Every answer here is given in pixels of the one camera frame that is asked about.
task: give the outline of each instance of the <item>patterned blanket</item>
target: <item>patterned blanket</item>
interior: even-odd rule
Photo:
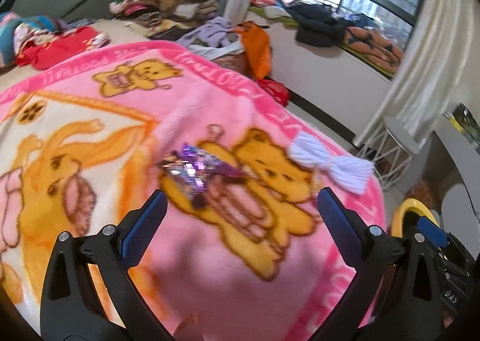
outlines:
[[[37,330],[58,234],[117,224],[158,187],[169,210],[130,276],[169,331],[197,313],[206,341],[307,339],[354,276],[316,211],[312,172],[286,148],[305,131],[346,152],[248,78],[177,44],[78,55],[0,94],[0,120],[0,279]],[[184,142],[251,174],[195,209],[156,165]],[[328,175],[321,186],[385,227],[373,176],[361,196]],[[94,267],[92,276],[119,323]]]

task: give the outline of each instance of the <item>pink blanket border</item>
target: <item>pink blanket border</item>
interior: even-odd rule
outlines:
[[[49,85],[100,66],[127,61],[149,50],[160,50],[160,54],[165,59],[185,66],[190,71],[232,95],[243,95],[251,98],[257,111],[273,124],[282,128],[289,139],[294,139],[299,131],[305,131],[320,137],[330,152],[336,155],[348,155],[348,152],[343,150],[333,140],[278,105],[270,95],[250,79],[235,71],[220,68],[212,62],[192,54],[186,48],[169,41],[136,42],[85,52],[7,89],[0,94],[0,104],[13,101],[21,93],[32,93],[41,90]],[[373,185],[374,191],[381,193],[378,181],[373,176],[370,181],[369,186]],[[369,216],[373,224],[385,227],[386,221],[383,209]],[[308,339],[311,333],[327,318],[351,282],[355,271],[345,265],[333,242],[330,242],[326,263],[333,264],[333,269],[328,269],[332,273],[328,276],[325,275],[328,277],[329,282],[325,282],[324,275],[319,274],[319,283],[312,290],[310,298],[283,341]],[[370,312],[367,313],[365,318],[367,319],[369,316]]]

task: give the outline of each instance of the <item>screw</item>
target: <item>screw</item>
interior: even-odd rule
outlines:
[[[378,226],[370,226],[370,234],[374,237],[379,237],[382,234],[382,229]]]
[[[66,240],[68,239],[68,237],[70,237],[69,232],[68,232],[68,231],[64,231],[64,232],[61,232],[61,233],[60,233],[60,235],[58,236],[58,238],[59,238],[58,240],[59,240],[60,242],[64,242],[64,241],[66,241]]]
[[[421,233],[418,232],[417,234],[415,234],[415,240],[417,242],[422,243],[422,242],[425,242],[425,237]]]
[[[108,225],[102,228],[103,235],[112,235],[115,232],[115,226]]]

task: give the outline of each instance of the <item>black jacket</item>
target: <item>black jacket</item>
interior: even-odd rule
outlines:
[[[295,39],[314,47],[341,46],[347,26],[353,26],[350,21],[333,18],[328,6],[302,3],[287,11],[299,25]]]

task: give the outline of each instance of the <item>colorful blanket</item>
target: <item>colorful blanket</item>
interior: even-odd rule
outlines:
[[[206,341],[307,339],[354,276],[316,211],[318,180],[286,155],[299,131],[334,155],[346,152],[248,78],[177,44],[75,56],[0,94],[0,118],[0,279],[37,330],[58,234],[97,233],[158,187],[169,210],[130,276],[171,332],[197,313]],[[157,167],[184,142],[251,174],[194,209]],[[362,196],[327,175],[321,186],[385,227],[373,176]],[[95,268],[92,275],[119,322]]]
[[[22,18],[11,11],[0,14],[0,69],[15,63],[16,55],[26,42],[37,40],[40,44],[41,38],[51,39],[65,25],[46,15]]]

